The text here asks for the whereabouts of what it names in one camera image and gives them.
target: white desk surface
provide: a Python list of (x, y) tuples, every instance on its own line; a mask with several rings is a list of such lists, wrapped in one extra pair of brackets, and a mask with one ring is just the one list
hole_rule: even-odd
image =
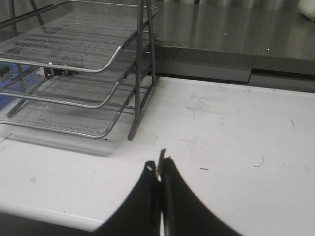
[(315, 94), (161, 78), (128, 141), (131, 119), (107, 140), (0, 126), (0, 211), (92, 231), (167, 148), (238, 232), (314, 235)]

